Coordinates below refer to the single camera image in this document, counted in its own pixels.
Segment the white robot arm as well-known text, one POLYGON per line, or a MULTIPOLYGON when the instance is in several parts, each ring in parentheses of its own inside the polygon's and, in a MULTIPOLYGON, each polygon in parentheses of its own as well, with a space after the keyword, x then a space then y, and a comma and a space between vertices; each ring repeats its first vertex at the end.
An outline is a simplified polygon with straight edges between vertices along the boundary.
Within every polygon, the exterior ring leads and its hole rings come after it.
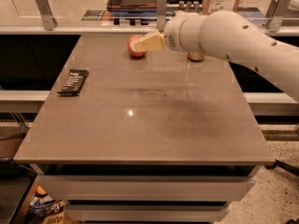
POLYGON ((299 48, 266 35, 232 11, 210 15, 180 11, 162 32, 138 36, 128 48, 133 52, 192 51, 240 64, 299 101, 299 48))

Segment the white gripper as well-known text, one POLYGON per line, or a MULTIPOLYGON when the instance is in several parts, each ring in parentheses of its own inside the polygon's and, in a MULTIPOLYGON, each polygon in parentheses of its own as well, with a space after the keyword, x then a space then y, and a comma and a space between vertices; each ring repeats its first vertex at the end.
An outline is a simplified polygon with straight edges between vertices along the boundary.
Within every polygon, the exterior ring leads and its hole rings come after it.
POLYGON ((134 51, 159 51, 163 50, 166 44, 171 50, 184 52, 185 48, 183 48, 180 42, 180 29, 185 20, 186 16, 176 15, 165 24, 164 34, 161 34, 159 31, 153 31, 139 36, 134 40, 134 51))

